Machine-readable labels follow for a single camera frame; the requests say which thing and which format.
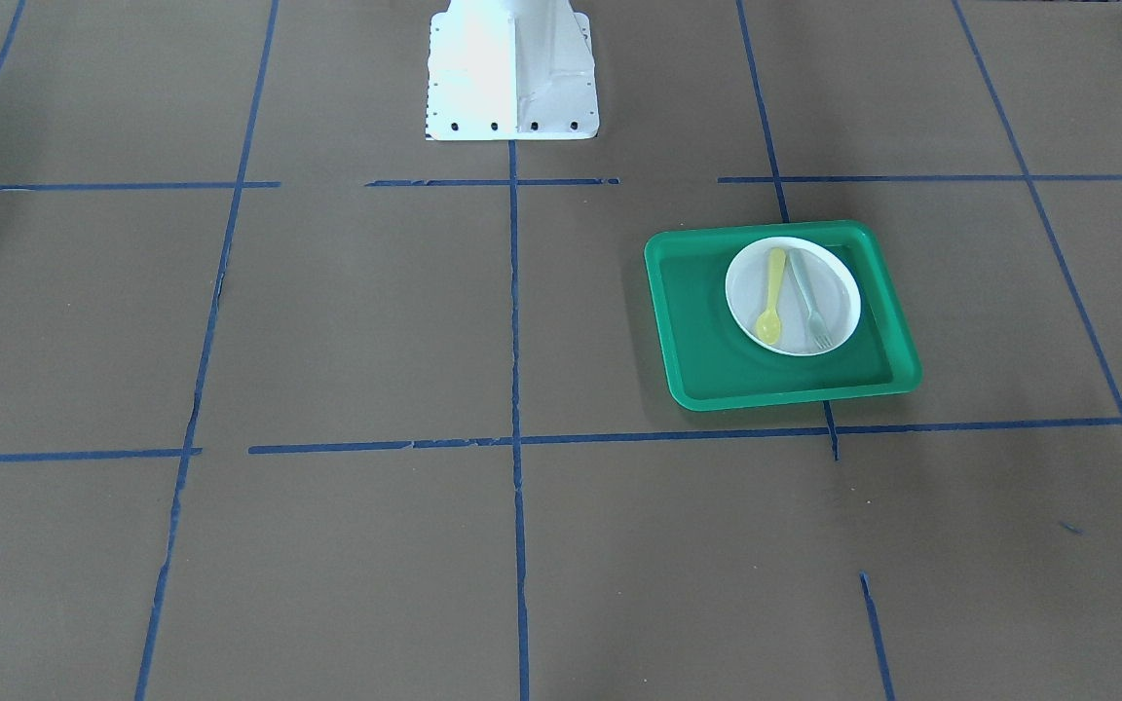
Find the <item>green plastic tray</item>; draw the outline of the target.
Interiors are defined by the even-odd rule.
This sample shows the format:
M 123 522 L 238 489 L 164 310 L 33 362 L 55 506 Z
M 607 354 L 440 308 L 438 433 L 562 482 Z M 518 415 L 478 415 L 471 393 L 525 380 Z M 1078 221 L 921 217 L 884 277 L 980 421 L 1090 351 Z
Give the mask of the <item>green plastic tray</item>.
M 799 237 L 836 253 L 861 292 L 861 319 L 822 356 L 778 356 L 736 328 L 725 297 L 734 253 L 766 237 Z M 922 368 L 876 236 L 853 219 L 666 231 L 645 247 L 669 391 L 695 412 L 909 393 Z

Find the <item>pale green plastic fork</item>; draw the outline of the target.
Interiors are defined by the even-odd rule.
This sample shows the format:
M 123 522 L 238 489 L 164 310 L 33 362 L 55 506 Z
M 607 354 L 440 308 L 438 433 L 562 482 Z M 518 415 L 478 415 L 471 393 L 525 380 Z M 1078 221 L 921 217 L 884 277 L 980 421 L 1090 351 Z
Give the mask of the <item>pale green plastic fork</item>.
M 822 311 L 819 310 L 813 294 L 809 271 L 807 270 L 806 251 L 791 248 L 787 252 L 789 266 L 792 268 L 799 299 L 804 306 L 804 331 L 813 343 L 817 351 L 828 351 L 833 348 L 833 339 L 825 322 Z

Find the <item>white round plate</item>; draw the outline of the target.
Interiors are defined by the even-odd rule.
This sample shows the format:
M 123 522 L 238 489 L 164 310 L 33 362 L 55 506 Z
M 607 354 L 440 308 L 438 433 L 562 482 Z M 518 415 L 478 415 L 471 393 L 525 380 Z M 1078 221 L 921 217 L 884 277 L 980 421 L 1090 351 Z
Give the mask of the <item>white round plate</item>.
M 765 307 L 765 290 L 767 282 L 767 253 L 772 248 L 780 247 L 785 253 L 791 248 L 806 251 L 807 270 L 809 271 L 813 294 L 819 310 L 822 311 L 825 323 L 833 339 L 833 348 L 828 351 L 815 349 L 804 331 L 804 306 L 795 285 L 795 278 L 785 262 L 785 276 L 779 298 L 779 313 L 782 319 L 782 336 L 776 345 L 766 347 L 757 341 L 754 334 L 754 323 Z M 725 297 L 729 313 L 736 328 L 751 339 L 754 345 L 765 348 L 778 356 L 822 356 L 844 345 L 858 328 L 861 319 L 861 292 L 854 275 L 847 269 L 836 253 L 829 252 L 822 245 L 807 242 L 799 237 L 766 237 L 745 245 L 739 252 L 734 253 L 725 275 Z

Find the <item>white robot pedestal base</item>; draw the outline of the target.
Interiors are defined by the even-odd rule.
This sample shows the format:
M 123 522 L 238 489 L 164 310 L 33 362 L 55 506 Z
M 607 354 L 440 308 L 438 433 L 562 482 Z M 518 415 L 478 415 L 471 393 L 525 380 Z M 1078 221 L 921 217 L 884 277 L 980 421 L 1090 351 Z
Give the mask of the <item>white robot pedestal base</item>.
M 592 28 L 569 1 L 451 1 L 429 25 L 425 137 L 591 139 Z

